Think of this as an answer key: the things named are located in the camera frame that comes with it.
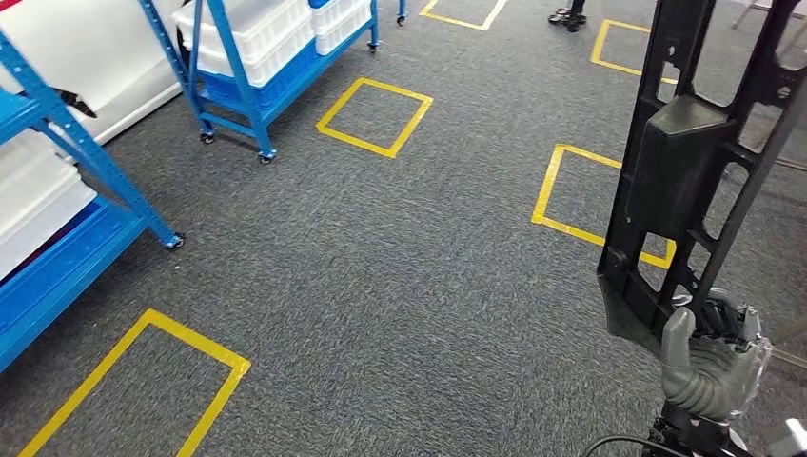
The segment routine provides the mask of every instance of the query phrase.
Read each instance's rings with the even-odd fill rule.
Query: black robot frame
[[[801,113],[807,106],[807,68],[783,67],[777,47],[798,0],[774,0],[734,100],[723,107],[696,94],[693,79],[716,0],[659,0],[644,60],[620,181],[602,257],[597,268],[611,333],[658,354],[673,296],[692,295],[699,332],[708,333],[715,303],[709,291],[740,225]],[[675,96],[658,97],[665,64],[679,70]],[[756,104],[778,107],[781,116],[759,152],[740,134]],[[704,226],[726,168],[748,177],[717,238]],[[638,270],[648,233],[676,243],[660,289]],[[690,266],[700,245],[709,260],[699,274]],[[750,455],[732,441],[726,424],[700,420],[666,404],[651,440],[691,455]],[[644,455],[663,453],[646,447]]]

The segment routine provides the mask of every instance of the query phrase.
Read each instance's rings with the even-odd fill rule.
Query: yellow floor marking
[[[605,36],[611,29],[611,26],[622,27],[623,29],[630,29],[641,31],[643,33],[650,33],[650,29],[642,26],[635,26],[633,24],[626,24],[624,22],[612,21],[611,19],[604,19],[600,26],[600,31],[597,33],[597,39],[594,40],[594,48],[591,49],[591,63],[602,65],[612,70],[624,71],[625,73],[635,74],[641,76],[641,70],[635,70],[623,65],[614,64],[612,62],[605,62],[602,60],[602,46],[605,44]],[[673,78],[661,78],[661,81],[669,84],[678,84],[679,80]]]
[[[359,90],[359,88],[365,84],[367,84],[368,86],[372,86],[374,88],[399,93],[400,95],[405,95],[407,97],[411,97],[414,98],[415,100],[421,101],[421,105],[418,107],[418,110],[415,111],[415,115],[413,115],[412,118],[409,119],[409,122],[406,123],[406,127],[403,128],[401,134],[398,135],[398,138],[396,138],[395,141],[392,142],[392,145],[389,148],[374,145],[361,138],[356,138],[355,136],[342,133],[338,130],[332,129],[327,126],[328,123],[330,123],[330,121],[333,120],[334,116],[336,116],[336,113],[339,112],[339,110],[344,107],[344,105],[347,103],[350,97],[352,97],[356,93],[356,91]],[[352,85],[350,85],[349,88],[347,88],[347,90],[342,94],[341,97],[339,97],[336,103],[334,103],[333,106],[330,107],[330,109],[325,113],[325,116],[323,116],[323,118],[320,119],[320,122],[317,123],[317,130],[319,130],[320,133],[332,136],[338,140],[342,140],[353,146],[358,146],[359,148],[371,150],[377,154],[381,154],[384,157],[394,159],[395,155],[398,154],[398,151],[401,150],[401,148],[404,146],[404,143],[406,143],[406,140],[409,139],[409,136],[412,134],[412,131],[414,131],[414,129],[418,126],[418,124],[421,122],[421,119],[423,119],[423,116],[426,114],[429,107],[431,107],[432,102],[434,102],[433,98],[427,95],[423,95],[421,93],[401,89],[392,86],[391,84],[374,81],[369,78],[359,78]]]
[[[496,16],[499,15],[499,13],[502,11],[502,8],[504,8],[504,5],[507,3],[507,0],[497,0],[496,5],[490,11],[487,17],[484,18],[484,22],[482,22],[481,24],[471,24],[469,22],[461,21],[458,19],[452,19],[450,17],[440,16],[439,14],[431,12],[432,9],[435,7],[435,5],[437,5],[438,1],[440,0],[429,0],[429,2],[426,3],[426,6],[423,7],[423,9],[421,10],[421,16],[430,17],[432,19],[437,19],[438,21],[447,22],[449,24],[456,24],[458,26],[468,27],[470,29],[481,31],[490,30],[490,25],[493,24],[493,20],[496,19]]]
[[[593,160],[594,162],[606,165],[608,167],[613,167],[615,169],[620,169],[622,167],[622,164],[616,160],[609,159],[608,157],[602,157],[601,155],[597,155],[594,152],[589,152],[585,149],[575,148],[571,145],[555,145],[555,149],[552,151],[552,157],[549,159],[549,166],[546,167],[546,174],[543,176],[541,191],[538,194],[538,200],[536,201],[535,208],[532,211],[531,221],[533,224],[541,224],[550,227],[557,231],[572,235],[576,238],[580,238],[583,241],[587,241],[598,246],[605,246],[605,238],[602,238],[599,235],[595,235],[594,233],[590,233],[588,231],[581,230],[568,224],[564,224],[563,222],[558,222],[554,219],[546,217],[546,207],[549,205],[549,195],[552,193],[552,188],[555,186],[555,180],[558,179],[558,170],[561,167],[561,160],[563,159],[563,153],[565,151],[577,154],[581,157],[585,157],[586,159]],[[639,258],[641,261],[655,267],[668,269],[670,268],[670,263],[673,261],[673,256],[675,253],[676,243],[672,240],[667,240],[664,257],[658,257],[653,254],[648,254],[647,252],[642,252]]]
[[[87,379],[81,383],[81,386],[70,395],[67,401],[48,419],[42,429],[34,435],[30,442],[19,453],[20,456],[32,456],[42,448],[45,442],[47,442],[53,433],[68,419],[79,404],[84,401],[85,397],[89,395],[92,389],[101,381],[109,369],[115,365],[121,355],[126,352],[137,336],[140,335],[149,324],[185,342],[191,347],[201,350],[210,357],[232,368],[225,383],[213,398],[212,403],[207,407],[207,410],[187,436],[179,452],[177,452],[178,456],[184,457],[193,454],[196,447],[199,446],[199,443],[202,441],[202,438],[207,431],[210,430],[210,426],[212,426],[216,416],[221,412],[230,394],[232,394],[233,390],[238,386],[238,382],[241,381],[241,378],[249,369],[249,361],[190,328],[183,326],[166,315],[154,309],[147,309],[115,346],[109,350],[109,353],[104,357],[101,363],[98,364]]]

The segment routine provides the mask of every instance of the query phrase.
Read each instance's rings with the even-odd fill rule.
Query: blue metal shelf
[[[283,112],[284,109],[288,108],[291,103],[297,99],[308,87],[322,75],[325,70],[327,70],[337,58],[339,58],[342,53],[350,48],[350,46],[359,39],[362,34],[372,26],[373,20],[367,21],[360,29],[356,30],[350,37],[343,41],[336,49],[334,49],[328,55],[318,55],[316,60],[308,66],[308,68],[297,76],[297,79],[294,82],[294,85],[283,94],[282,97],[279,97],[275,100],[275,103],[268,108],[258,107],[258,112],[261,115],[261,123],[263,124],[264,128],[271,124],[277,117]],[[216,97],[211,97],[206,90],[202,89],[199,92],[199,96],[207,103],[211,103],[213,105],[230,109],[232,111],[238,112],[240,114],[246,115],[247,109],[243,103],[238,103],[234,100],[221,100],[217,99]],[[222,125],[220,121],[226,120],[221,119],[217,116],[213,116],[207,113],[203,113],[203,119],[206,119],[214,124]]]
[[[0,278],[2,370],[145,229],[167,248],[178,248],[184,240],[171,231],[1,30],[0,65],[25,93],[0,90],[0,144],[25,129],[40,131],[122,202],[118,206],[101,197],[94,199],[31,255],[29,263]]]
[[[0,145],[43,117],[44,111],[37,101],[0,89]]]
[[[226,17],[222,0],[197,0],[196,2],[194,10],[193,36],[190,41],[192,43],[192,47],[190,50],[189,69],[179,58],[176,48],[174,48],[173,43],[171,42],[171,35],[168,34],[166,27],[160,18],[160,14],[154,7],[153,0],[138,1],[140,2],[140,6],[143,8],[143,12],[146,14],[146,18],[151,25],[151,28],[154,30],[154,34],[157,35],[157,39],[160,41],[163,52],[166,54],[166,57],[171,64],[171,68],[173,69],[177,80],[182,86],[185,97],[193,109],[193,113],[196,116],[196,120],[201,128],[202,140],[205,143],[212,143],[214,124],[227,129],[233,129],[255,139],[256,143],[258,144],[258,157],[262,163],[268,163],[271,161],[277,152],[269,142],[269,135],[266,131],[266,127],[272,121],[274,121],[275,118],[277,118],[277,116],[280,115],[280,113],[286,107],[288,107],[292,101],[294,101],[294,99],[303,93],[303,91],[310,86],[311,83],[313,83],[314,80],[316,80],[317,77],[319,77],[323,71],[325,71],[325,69],[327,69],[333,63],[333,61],[339,57],[340,54],[342,54],[353,42],[355,42],[365,30],[370,31],[370,41],[367,43],[370,46],[370,49],[375,50],[379,45],[377,0],[370,0],[371,19],[329,55],[317,58],[314,63],[310,64],[306,71],[303,71],[295,77],[294,82],[290,84],[290,89],[288,89],[281,96],[278,96],[277,100],[270,104],[263,103],[263,105],[269,105],[268,108],[264,108],[261,106],[261,103],[258,103],[255,97],[254,88],[247,82],[244,65],[241,62],[241,56],[236,48],[235,40],[232,36],[232,28],[230,27],[229,20]],[[199,57],[199,28],[202,17],[202,6],[204,2],[207,2],[207,6],[210,9],[210,16],[213,19],[213,23],[216,25],[216,29],[219,31],[219,36],[221,37],[227,60],[229,61],[232,69],[232,78],[234,79],[235,86],[238,90],[238,100],[231,98],[217,99],[217,97],[211,96],[209,92],[203,89],[198,90],[197,88],[196,67]],[[405,16],[405,1],[400,3],[399,15],[401,17]],[[206,104],[217,105],[219,107],[243,114],[243,116],[246,117],[248,124],[237,124],[207,112],[205,110]]]
[[[70,220],[61,239],[0,282],[0,371],[146,226],[131,211],[96,197]]]

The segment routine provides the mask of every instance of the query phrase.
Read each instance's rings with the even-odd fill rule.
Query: white plastic bin
[[[183,35],[183,46],[191,48],[195,0],[174,12],[171,17]],[[225,0],[227,20],[232,29],[241,60],[256,62],[266,48],[283,39],[303,17],[309,17],[306,0]],[[225,53],[219,31],[205,2],[199,29],[199,46],[210,52]]]
[[[355,13],[360,5],[364,4],[367,4],[366,0],[330,0],[319,8],[311,9],[314,14],[311,18],[314,33],[325,35],[351,13]]]
[[[313,39],[311,11],[307,10],[306,16],[296,25],[296,28],[286,37],[270,43],[259,59],[254,61],[241,59],[246,72],[246,80],[253,87],[262,87]],[[226,54],[210,52],[206,49],[200,49],[199,70],[232,76],[232,68]]]
[[[361,26],[372,18],[369,0],[361,0],[353,5],[347,15],[332,25],[322,34],[317,34],[317,53],[328,55],[344,40],[356,32]]]
[[[20,143],[12,140],[0,148],[0,278],[96,195],[52,150],[25,149]]]

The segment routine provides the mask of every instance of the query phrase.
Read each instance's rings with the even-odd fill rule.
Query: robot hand
[[[759,335],[755,309],[735,308],[719,290],[707,302],[697,336],[695,313],[686,307],[676,309],[664,326],[661,380],[668,402],[725,422],[742,414],[757,394],[772,347]]]

